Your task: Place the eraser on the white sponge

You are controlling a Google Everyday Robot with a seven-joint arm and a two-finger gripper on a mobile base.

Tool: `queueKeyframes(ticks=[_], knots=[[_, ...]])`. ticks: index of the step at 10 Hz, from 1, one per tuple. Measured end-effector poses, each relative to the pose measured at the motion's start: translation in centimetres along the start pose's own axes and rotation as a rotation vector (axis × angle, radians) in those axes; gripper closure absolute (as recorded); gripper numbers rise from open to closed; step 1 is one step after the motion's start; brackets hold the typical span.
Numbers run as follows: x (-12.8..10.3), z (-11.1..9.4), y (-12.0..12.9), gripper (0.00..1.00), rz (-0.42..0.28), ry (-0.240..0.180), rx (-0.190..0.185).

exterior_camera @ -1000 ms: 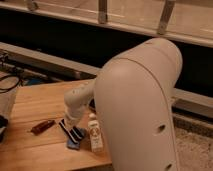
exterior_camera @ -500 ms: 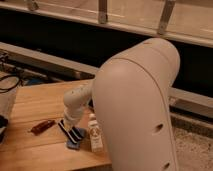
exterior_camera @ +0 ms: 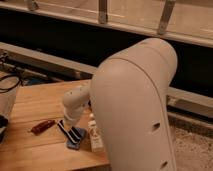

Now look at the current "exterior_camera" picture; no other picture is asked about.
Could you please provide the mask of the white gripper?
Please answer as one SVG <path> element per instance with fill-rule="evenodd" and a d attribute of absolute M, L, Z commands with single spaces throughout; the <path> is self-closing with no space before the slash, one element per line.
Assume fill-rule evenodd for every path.
<path fill-rule="evenodd" d="M 89 90 L 90 84 L 84 83 L 64 94 L 62 100 L 64 106 L 64 121 L 68 128 L 75 126 L 79 122 L 84 109 L 88 106 L 90 98 Z M 72 127 L 68 133 L 64 128 L 62 120 L 60 120 L 57 125 L 73 144 L 75 144 L 75 140 L 69 133 L 72 133 L 78 140 L 81 140 L 82 136 L 75 127 Z"/>

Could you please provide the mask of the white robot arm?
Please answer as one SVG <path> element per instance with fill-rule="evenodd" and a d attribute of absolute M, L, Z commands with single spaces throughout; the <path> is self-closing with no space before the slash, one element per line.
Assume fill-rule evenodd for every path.
<path fill-rule="evenodd" d="M 64 121 L 71 127 L 92 112 L 112 171 L 177 171 L 166 109 L 177 69 L 174 48 L 147 38 L 113 54 L 90 82 L 64 94 Z"/>

